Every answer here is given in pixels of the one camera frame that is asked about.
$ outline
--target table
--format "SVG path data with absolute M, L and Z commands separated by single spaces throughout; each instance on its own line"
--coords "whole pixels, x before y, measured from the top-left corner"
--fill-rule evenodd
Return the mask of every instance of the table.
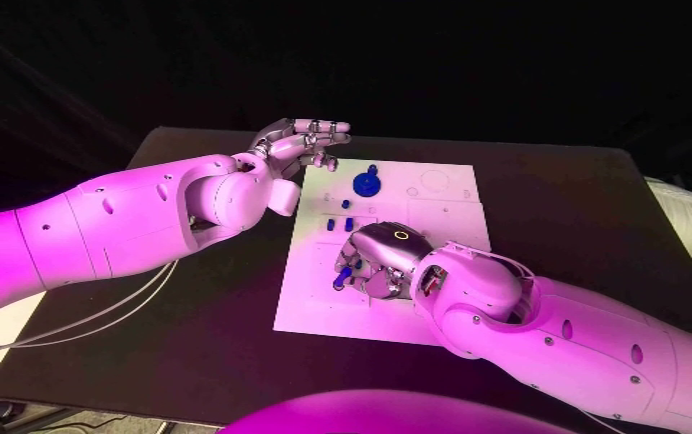
M 353 142 L 331 149 L 340 157 L 474 166 L 494 252 L 692 330 L 689 255 L 624 151 L 367 138 L 354 127 Z M 233 154 L 252 136 L 158 128 L 129 167 Z M 266 212 L 250 231 L 180 261 L 157 298 L 126 321 L 74 342 L 11 351 L 0 398 L 223 425 L 315 392 L 402 389 L 598 430 L 482 360 L 439 347 L 273 332 L 291 232 L 292 218 Z M 23 336 L 102 309 L 149 277 L 49 292 Z M 644 431 L 628 426 L 628 432 Z

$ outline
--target blue knob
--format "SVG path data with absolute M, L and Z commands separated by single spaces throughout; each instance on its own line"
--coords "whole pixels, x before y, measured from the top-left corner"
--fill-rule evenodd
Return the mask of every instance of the blue knob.
M 377 177 L 377 167 L 374 164 L 367 167 L 367 172 L 360 173 L 353 178 L 353 191 L 361 197 L 371 197 L 382 189 L 382 182 Z
M 334 282 L 331 284 L 333 288 L 340 291 L 343 289 L 343 281 L 350 277 L 351 274 L 351 269 L 350 267 L 344 267 L 341 269 L 341 273 L 338 274 L 337 278 L 334 279 Z

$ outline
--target blue object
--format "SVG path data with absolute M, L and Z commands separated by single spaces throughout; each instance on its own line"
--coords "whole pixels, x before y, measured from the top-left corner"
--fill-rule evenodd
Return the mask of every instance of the blue object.
M 353 178 L 353 191 L 361 197 L 371 197 L 382 189 L 382 182 L 377 177 L 377 167 L 370 164 L 367 172 Z
M 331 284 L 333 288 L 340 291 L 343 289 L 343 281 L 350 277 L 351 274 L 351 269 L 350 267 L 344 267 L 341 269 L 341 273 L 338 274 L 337 278 L 334 279 L 334 282 Z

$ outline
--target robotic arm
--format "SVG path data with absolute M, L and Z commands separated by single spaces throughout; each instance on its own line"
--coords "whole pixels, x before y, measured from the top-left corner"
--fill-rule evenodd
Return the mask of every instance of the robotic arm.
M 457 356 L 605 418 L 692 432 L 692 335 L 622 303 L 454 241 L 433 249 L 393 222 L 351 234 L 335 271 L 335 290 L 412 299 Z
M 72 282 L 128 276 L 237 235 L 266 207 L 289 216 L 286 180 L 304 164 L 337 168 L 324 147 L 348 124 L 282 119 L 249 150 L 115 172 L 0 213 L 0 307 Z

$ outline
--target black curtain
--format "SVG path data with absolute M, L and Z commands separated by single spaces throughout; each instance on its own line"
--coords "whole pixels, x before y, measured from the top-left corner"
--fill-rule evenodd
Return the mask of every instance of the black curtain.
M 0 0 L 0 198 L 158 125 L 614 146 L 692 172 L 687 0 Z

